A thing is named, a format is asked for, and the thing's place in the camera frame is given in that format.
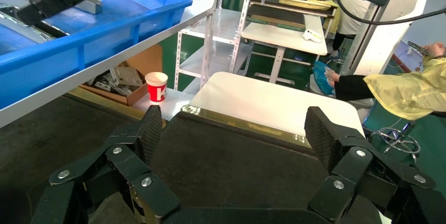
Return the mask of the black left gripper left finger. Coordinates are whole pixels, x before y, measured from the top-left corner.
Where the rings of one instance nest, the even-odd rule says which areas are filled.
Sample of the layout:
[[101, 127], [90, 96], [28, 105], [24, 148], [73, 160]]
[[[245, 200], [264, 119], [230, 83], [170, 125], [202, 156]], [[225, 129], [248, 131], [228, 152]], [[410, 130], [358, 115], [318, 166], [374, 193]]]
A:
[[95, 151], [55, 171], [32, 223], [88, 223], [109, 196], [121, 194], [139, 223], [162, 223], [180, 200], [149, 168], [163, 129], [152, 105], [135, 124], [112, 133]]

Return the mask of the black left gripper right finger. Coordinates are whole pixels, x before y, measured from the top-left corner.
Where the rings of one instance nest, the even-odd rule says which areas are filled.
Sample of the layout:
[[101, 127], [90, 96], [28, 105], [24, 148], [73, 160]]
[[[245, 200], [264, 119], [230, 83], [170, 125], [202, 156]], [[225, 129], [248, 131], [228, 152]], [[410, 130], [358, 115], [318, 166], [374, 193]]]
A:
[[338, 223], [357, 196], [392, 223], [445, 223], [445, 198], [421, 171], [378, 152], [356, 129], [333, 123], [317, 106], [307, 109], [305, 137], [328, 177], [308, 209]]

